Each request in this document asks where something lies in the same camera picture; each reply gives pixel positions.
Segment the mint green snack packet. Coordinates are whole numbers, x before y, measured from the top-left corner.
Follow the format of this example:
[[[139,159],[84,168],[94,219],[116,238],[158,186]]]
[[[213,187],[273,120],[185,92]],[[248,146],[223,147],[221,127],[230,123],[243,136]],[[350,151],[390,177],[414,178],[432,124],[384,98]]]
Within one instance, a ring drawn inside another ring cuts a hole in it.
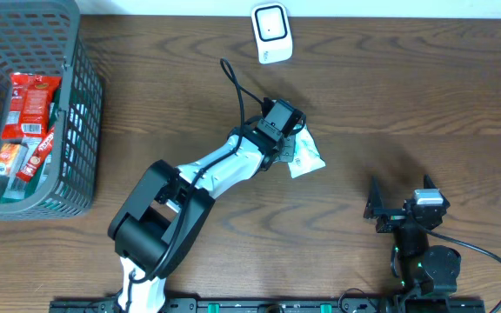
[[[297,178],[314,170],[322,169],[325,165],[326,163],[320,156],[314,138],[309,132],[308,127],[304,126],[295,135],[294,157],[288,163],[291,177]]]

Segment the red stick packet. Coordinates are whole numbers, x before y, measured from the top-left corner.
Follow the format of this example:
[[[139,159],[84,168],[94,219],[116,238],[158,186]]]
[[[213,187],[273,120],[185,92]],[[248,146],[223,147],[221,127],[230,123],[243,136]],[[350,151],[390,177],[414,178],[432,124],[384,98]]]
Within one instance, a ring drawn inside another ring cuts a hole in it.
[[[47,156],[52,152],[54,143],[55,127],[52,126],[46,137],[34,149],[33,154],[28,159],[27,163],[17,172],[16,177],[29,183],[36,175],[39,168],[45,162]]]

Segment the orange white small packet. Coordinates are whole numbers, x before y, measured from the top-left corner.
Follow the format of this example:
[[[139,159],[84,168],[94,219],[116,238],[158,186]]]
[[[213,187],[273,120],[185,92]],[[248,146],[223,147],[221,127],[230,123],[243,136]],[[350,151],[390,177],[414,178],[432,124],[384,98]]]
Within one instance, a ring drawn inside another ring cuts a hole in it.
[[[0,176],[10,177],[22,164],[28,148],[18,143],[4,143],[0,149]]]

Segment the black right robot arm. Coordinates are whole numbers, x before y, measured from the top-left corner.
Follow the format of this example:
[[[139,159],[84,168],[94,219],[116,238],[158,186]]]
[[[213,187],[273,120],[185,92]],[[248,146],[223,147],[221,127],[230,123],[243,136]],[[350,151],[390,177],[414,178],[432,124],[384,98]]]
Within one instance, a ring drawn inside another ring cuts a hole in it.
[[[424,176],[424,187],[412,192],[403,206],[384,206],[377,180],[371,181],[364,210],[365,219],[376,221],[377,233],[391,233],[393,275],[402,279],[406,291],[416,296],[448,296],[457,291],[461,256],[449,247],[430,245],[428,232],[443,222],[449,201]]]

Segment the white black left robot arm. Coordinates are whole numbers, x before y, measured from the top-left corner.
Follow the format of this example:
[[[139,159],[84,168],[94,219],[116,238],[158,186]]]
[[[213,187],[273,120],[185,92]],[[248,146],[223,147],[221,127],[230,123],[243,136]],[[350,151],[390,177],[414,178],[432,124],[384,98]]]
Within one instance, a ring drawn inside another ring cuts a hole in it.
[[[283,99],[265,99],[263,107],[262,115],[243,121],[209,155],[177,167],[159,160],[144,172],[107,230],[124,271],[120,311],[162,309],[166,279],[188,254],[217,198],[283,160],[306,115]]]

